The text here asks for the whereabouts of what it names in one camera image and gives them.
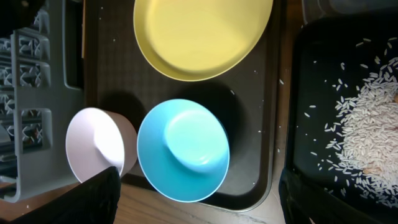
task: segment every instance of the yellow plate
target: yellow plate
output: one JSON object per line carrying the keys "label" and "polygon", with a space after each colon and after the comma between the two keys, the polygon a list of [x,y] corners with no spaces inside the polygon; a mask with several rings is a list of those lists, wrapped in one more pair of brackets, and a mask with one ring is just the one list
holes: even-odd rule
{"label": "yellow plate", "polygon": [[239,63],[266,28],[272,0],[136,0],[134,32],[147,61],[181,81]]}

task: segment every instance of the wooden table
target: wooden table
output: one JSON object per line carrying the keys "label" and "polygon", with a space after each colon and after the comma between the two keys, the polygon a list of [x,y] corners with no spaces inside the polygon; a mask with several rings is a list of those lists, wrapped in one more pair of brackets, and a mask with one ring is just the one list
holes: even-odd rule
{"label": "wooden table", "polygon": [[[284,223],[278,184],[284,166],[287,135],[290,73],[295,36],[303,25],[301,0],[286,0],[281,22],[280,73],[284,85],[278,87],[277,126],[275,127],[274,168],[272,187],[266,200],[257,208],[244,213],[232,213],[199,203],[178,203],[161,194],[123,184],[114,223]],[[38,195],[18,203],[0,201],[0,218],[13,220],[48,203],[76,185]]]}

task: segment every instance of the gray dish rack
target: gray dish rack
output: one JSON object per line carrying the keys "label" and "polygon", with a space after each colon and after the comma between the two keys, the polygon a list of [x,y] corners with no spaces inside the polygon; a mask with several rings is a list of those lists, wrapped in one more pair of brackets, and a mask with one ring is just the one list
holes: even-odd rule
{"label": "gray dish rack", "polygon": [[80,52],[68,2],[46,1],[30,27],[0,38],[0,199],[8,202],[77,181],[65,136],[83,90],[73,86]]}

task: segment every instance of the tray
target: tray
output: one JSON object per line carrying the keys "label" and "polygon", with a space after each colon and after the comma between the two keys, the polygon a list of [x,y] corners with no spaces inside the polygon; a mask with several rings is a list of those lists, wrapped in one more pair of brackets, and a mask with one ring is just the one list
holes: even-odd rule
{"label": "tray", "polygon": [[[165,100],[202,104],[223,123],[231,148],[223,185],[202,202],[234,211],[259,205],[271,189],[280,2],[274,3],[265,34],[242,62],[195,83],[167,78],[145,60],[134,36],[134,1],[89,0],[86,8],[86,106],[123,114],[138,129],[146,113]],[[154,190],[138,163],[122,181]]]}
{"label": "tray", "polygon": [[[356,96],[356,85],[362,87],[362,79],[368,78],[369,72],[375,69],[378,72],[379,67],[388,63],[393,55],[398,56],[398,42],[395,42],[396,47],[389,49],[388,55],[384,56],[387,40],[398,36],[398,30],[393,25],[398,22],[396,12],[391,9],[328,18],[304,27],[294,46],[285,162],[286,168],[294,170],[322,188],[333,189],[333,196],[387,223],[396,221],[396,208],[390,209],[376,204],[374,200],[361,198],[359,195],[362,191],[354,188],[351,180],[350,187],[347,187],[347,175],[334,169],[328,171],[331,164],[326,160],[337,163],[339,159],[335,155],[336,150],[325,149],[325,146],[333,138],[338,142],[343,138],[323,130],[325,123],[340,121],[336,118],[337,112],[334,109],[340,96]],[[357,48],[356,44],[362,42],[364,37],[371,39],[371,43]],[[374,62],[376,55],[381,59],[380,65]],[[344,71],[340,67],[341,62],[345,63]],[[360,67],[361,63],[368,65],[369,69]],[[332,84],[338,85],[339,78],[348,84],[348,88],[342,86],[336,91],[336,88],[332,87]],[[316,105],[316,108],[309,108],[310,105]],[[310,118],[306,117],[304,112],[307,112]],[[313,156],[310,152],[316,152],[318,156]],[[321,171],[318,170],[318,163],[323,167]],[[334,181],[335,175],[338,177],[337,182]],[[340,193],[343,187],[347,191],[346,197]]]}

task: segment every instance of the blue bowl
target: blue bowl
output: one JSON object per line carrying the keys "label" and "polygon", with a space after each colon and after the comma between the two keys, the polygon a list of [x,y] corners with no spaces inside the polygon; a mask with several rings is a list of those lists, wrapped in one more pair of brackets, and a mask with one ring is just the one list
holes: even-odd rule
{"label": "blue bowl", "polygon": [[137,137],[141,169],[162,195],[179,202],[209,197],[229,166],[228,138],[204,106],[169,100],[144,118]]}

